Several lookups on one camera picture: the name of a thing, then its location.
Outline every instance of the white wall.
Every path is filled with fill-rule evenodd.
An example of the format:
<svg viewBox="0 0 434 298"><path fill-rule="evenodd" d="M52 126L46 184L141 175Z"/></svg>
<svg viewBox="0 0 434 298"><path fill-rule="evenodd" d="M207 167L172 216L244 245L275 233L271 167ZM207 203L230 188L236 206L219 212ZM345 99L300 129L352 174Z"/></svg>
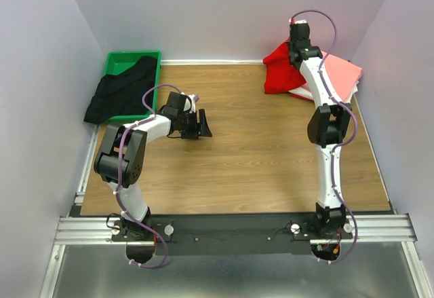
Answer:
<svg viewBox="0 0 434 298"><path fill-rule="evenodd" d="M322 9L339 25L336 53L350 58L384 0L76 0L102 51L160 49L164 59L262 59L288 37L288 19ZM331 27L310 18L313 39Z"/></svg>
<svg viewBox="0 0 434 298"><path fill-rule="evenodd" d="M74 0L0 0L0 297L38 297L104 57Z"/></svg>
<svg viewBox="0 0 434 298"><path fill-rule="evenodd" d="M386 0L353 62L359 103L393 205L410 213L434 284L434 0Z"/></svg>

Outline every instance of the red fabric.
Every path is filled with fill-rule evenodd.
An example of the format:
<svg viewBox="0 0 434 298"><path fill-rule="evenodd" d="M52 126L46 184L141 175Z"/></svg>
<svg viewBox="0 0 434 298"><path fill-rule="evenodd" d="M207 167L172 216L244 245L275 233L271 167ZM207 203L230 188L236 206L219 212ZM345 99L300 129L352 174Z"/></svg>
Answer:
<svg viewBox="0 0 434 298"><path fill-rule="evenodd" d="M266 94L286 93L306 83L304 77L290 64L290 51L286 42L263 59L267 67L264 91Z"/></svg>

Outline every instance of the black cloth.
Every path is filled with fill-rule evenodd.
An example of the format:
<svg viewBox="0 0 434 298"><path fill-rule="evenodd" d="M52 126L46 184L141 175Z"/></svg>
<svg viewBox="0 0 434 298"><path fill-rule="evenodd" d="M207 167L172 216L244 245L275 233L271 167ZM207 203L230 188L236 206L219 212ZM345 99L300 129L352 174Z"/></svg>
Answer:
<svg viewBox="0 0 434 298"><path fill-rule="evenodd" d="M157 59L143 56L137 63L119 75L101 78L95 95L87 108L84 121L101 124L119 115L144 115L148 112L142 104L143 94L155 85ZM153 93L146 97L152 107Z"/></svg>

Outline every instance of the purple cable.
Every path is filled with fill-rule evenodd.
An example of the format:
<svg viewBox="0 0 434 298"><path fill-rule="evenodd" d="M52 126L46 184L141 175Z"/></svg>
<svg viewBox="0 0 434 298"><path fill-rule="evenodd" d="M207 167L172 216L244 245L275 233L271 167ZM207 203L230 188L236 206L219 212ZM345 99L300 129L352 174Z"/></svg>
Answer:
<svg viewBox="0 0 434 298"><path fill-rule="evenodd" d="M153 269L156 267L160 267L164 264L165 260L167 259L167 257L169 256L169 248L167 247L167 243L165 242L165 240L163 239L163 237L156 232L154 229L148 227L147 225L143 224L140 220L136 219L125 207L125 205L123 205L123 202L121 200L121 196L120 196L120 189L122 186L122 158L123 158L123 146L125 144L125 139L127 138L127 134L130 130L132 130L133 128L143 125L147 122L150 122L151 120L153 120L155 118L155 111L149 107L146 103L145 103L145 98L148 94L150 94L153 90L155 90L156 88L160 88L161 86L169 86L175 90L177 90L178 92L181 92L181 90L179 90L179 88L177 88L176 86L173 86L172 84L159 84L157 86L152 87L151 89L149 89L148 91L145 92L145 94L143 94L142 97L142 103L143 105L153 114L153 116L148 117L146 119L142 119L138 122L136 122L135 124L132 124L131 126L129 126L128 128L126 128L123 131L122 137L121 137L121 142L119 143L119 159L118 159L118 164L117 164L117 187L116 187L116 200L118 205L121 207L122 211L135 223L137 223L139 226L141 226L142 228L144 228L145 230L151 232L152 234L156 235L160 240L161 243L164 246L164 257L163 259L158 262L157 264L151 264L151 265L147 265L147 264L140 264L137 263L136 261L130 260L130 262L134 265L137 265L139 267L144 267L147 269Z"/></svg>
<svg viewBox="0 0 434 298"><path fill-rule="evenodd" d="M340 261L343 261L344 259L346 259L346 258L351 254L351 252L353 252L353 249L354 249L354 247L355 247L355 245L356 245L356 243L357 243L357 237L358 237L358 235L359 235L359 228L358 228L358 226L357 226L357 221L356 221L356 219L355 219L355 215L354 215L353 211L348 207L347 203L345 203L344 199L342 198L342 196L338 193L338 190L336 189L336 180L335 180L335 178L334 178L334 152L335 152L335 150L336 150L338 147L343 147L343 146L345 146L345 145L351 143L351 142L354 140L354 138L355 138L355 136L356 136L356 134L357 134L357 131L358 131L358 129L359 129L359 125L358 125L358 123L357 123L357 118L355 117L354 113L353 113L353 112L352 112L352 111L351 111L351 110L350 110L346 105L344 105L342 102L336 100L336 99L332 96L332 92L330 91L330 89L329 89L329 87L328 87L328 85L327 85L327 82L326 82L326 80L324 79L323 71L321 70L321 69L322 69L322 66L324 65L324 62L326 61L326 58L328 57L328 55L330 55L330 52L333 51L334 46L336 45L336 40L337 40L337 38L338 38L338 30L337 30L337 28L336 28L336 25L335 25L334 21L333 21L332 18L329 17L326 13L324 13L324 12L322 12L322 11L319 11L319 10L305 10L305 11L298 12L297 14L295 14L295 15L293 15L293 16L291 17L291 21L293 21L293 19L295 19L295 17L299 16L300 14L303 14L303 13L309 13L309 12L313 12L313 13L321 14L322 16L325 16L325 17L326 17L326 18L327 18L327 19L332 23L333 30L334 30L334 38L333 38L333 42L332 42L332 45L330 46L329 50L327 51L327 54L325 54L325 56L324 56L323 59L321 60L321 63L319 64L319 67L318 67L318 73L319 73L319 76L320 76L320 78L321 78L321 81L322 81L322 83L323 83L323 85L324 85L324 88L325 88L325 90L327 91L328 96L330 97L330 100L333 101L334 103L336 103L337 105L339 105L339 106L340 106L342 109L344 109L347 113L349 113L349 115L351 116L351 119L353 119L353 122L354 122L354 131L353 131L353 134L351 135L351 137L350 137L347 141L335 145L335 146L333 147L332 151L331 151L332 157L331 157L331 160L330 160L330 170L331 170L331 173L332 173L332 175L331 175L331 176L332 176L332 189L333 189L334 193L336 194L336 197L339 199L340 203L342 203L342 205L346 208L346 210L348 211L348 213L349 213L350 216L351 216L351 219L352 219L353 222L354 222L354 241L353 241L353 243L351 244L351 246L350 246L350 248L348 249L348 251L344 254L344 256L342 256L341 258L339 258L339 259L337 259L337 260L335 260L335 261L326 261L326 262L328 262L328 263L330 263L330 264L335 264L335 263L338 263L338 262L340 262Z"/></svg>

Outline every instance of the purple hose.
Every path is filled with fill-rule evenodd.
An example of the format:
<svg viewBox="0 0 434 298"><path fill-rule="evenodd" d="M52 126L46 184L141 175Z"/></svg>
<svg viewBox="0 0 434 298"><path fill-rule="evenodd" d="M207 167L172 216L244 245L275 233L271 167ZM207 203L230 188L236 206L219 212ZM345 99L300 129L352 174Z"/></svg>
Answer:
<svg viewBox="0 0 434 298"><path fill-rule="evenodd" d="M153 268L156 268L156 267L160 267L160 266L162 266L163 264L164 264L164 262L165 262L165 260L167 259L167 257L169 256L169 248L167 247L167 243L165 242L165 240L163 239L163 237L161 237L161 235L158 233L158 232L156 232L154 229L152 229L152 228L150 228L150 227L148 227L147 225L145 225L145 224L143 224L140 220L138 220L138 219L136 219L128 210L127 210L127 208L125 207L125 205L123 205L123 202L122 202L122 200L121 200L121 196L120 196L120 189L121 189L121 186L122 186L122 160L123 160L123 146L124 146L124 144L125 144L125 139L127 138L127 134L128 134L128 132L130 131L130 130L132 130L133 128L135 128L135 127L137 127L137 126L140 126L140 125L143 125L143 124L145 124L145 123L147 123L147 122L150 122L151 120L153 120L154 118L155 118L155 111L150 107L150 106L148 106L146 103L145 103L145 98L146 98L146 96L148 95L148 94L150 94L153 90L155 90L156 88L160 88L161 86L169 86L169 87L171 87L171 88L173 88L173 89L175 89L175 90L177 90L178 92L181 92L181 90L179 90L176 86L173 86L172 84L159 84L159 85L157 85L157 86L154 86L154 87L152 87L151 89L149 89L148 91L146 91L145 92L145 94L143 94L143 97L142 97L142 103L143 103L143 105L153 114L153 116L151 116L151 117L148 117L148 118L146 118L146 119L142 119L142 120L140 120L140 121L138 121L138 122L136 122L135 124L132 124L131 126L129 126L128 128L126 128L124 131L123 131L123 134L122 134L122 137L121 137L121 142L119 143L119 155L118 155L118 157L119 157L119 159L118 159L118 164L117 164L117 187L116 187L116 200L117 200L117 203L118 203L118 205L121 207L121 209L122 209L122 211L132 220L132 221L134 221L135 223L137 223L139 226L141 226L142 228L144 228L145 230L147 230L147 231L149 231L149 232L151 232L152 234L154 234L154 235L156 235L160 240L161 240L161 243L163 244L163 246L164 246L164 257L163 257L163 259L160 261L160 262L158 262L157 264L151 264L151 265L147 265L147 264L140 264L140 263L137 263L137 262L135 262L135 261L133 261L133 260L131 260L130 262L132 263L132 264L134 264L134 265L137 265L137 266L139 266L139 267L144 267L144 268L147 268L147 269L153 269Z"/></svg>
<svg viewBox="0 0 434 298"><path fill-rule="evenodd" d="M336 179L334 178L334 155L333 155L333 153L335 152L335 150L338 147L343 147L344 145L347 145L347 144L351 143L354 140L354 138L355 138L355 136L357 134L357 131L359 129L359 125L357 123L357 118L355 117L354 113L346 105L344 105L342 102L336 100L332 96L332 92L330 91L329 87L327 86L327 82L326 82L326 80L324 79L324 76L323 76L323 71L321 70L322 66L324 65L324 62L326 61L326 58L328 57L328 55L330 55L330 52L333 51L334 46L336 45L336 40L338 38L338 30L336 28L336 25L335 25L334 21L326 13L324 13L322 11L319 11L319 10L305 10L305 11L298 12L297 14L295 14L295 15L293 15L291 17L291 21L293 21L293 19L295 19L295 17L299 16L300 14L309 13L309 12L321 14L322 16L325 16L332 23L333 30L334 30L333 43L330 46L329 50L327 51L327 54L323 57L323 59L321 60L321 63L319 64L318 73L319 73L321 81L322 81L322 83L324 85L324 88L327 91L328 96L330 97L330 100L332 100L334 103L336 103L341 108L343 108L347 113L349 113L349 115L351 116L351 118L353 119L353 122L354 122L354 131L353 131L353 134L351 135L351 137L347 141L335 145L333 147L332 151L331 151L332 156L331 156L331 159L330 159L330 170L331 170L331 173L332 173L332 189L333 189L334 193L336 194L336 197L339 199L340 203L342 203L342 205L346 208L346 210L348 211L348 213L351 216L351 219L354 222L354 241L351 244L351 246L348 249L348 251L341 258L339 258L339 259L337 259L335 261L326 261L326 262L328 262L330 264L335 264L335 263L338 263L340 261L343 261L344 259L346 259L351 254L351 252L353 252L353 249L354 249L354 247L355 247L355 245L357 243L357 237L359 235L359 228L357 226L357 221L355 219L353 211L348 207L347 203L345 203L344 199L342 198L342 196L340 196L340 194L338 193L338 190L336 189Z"/></svg>

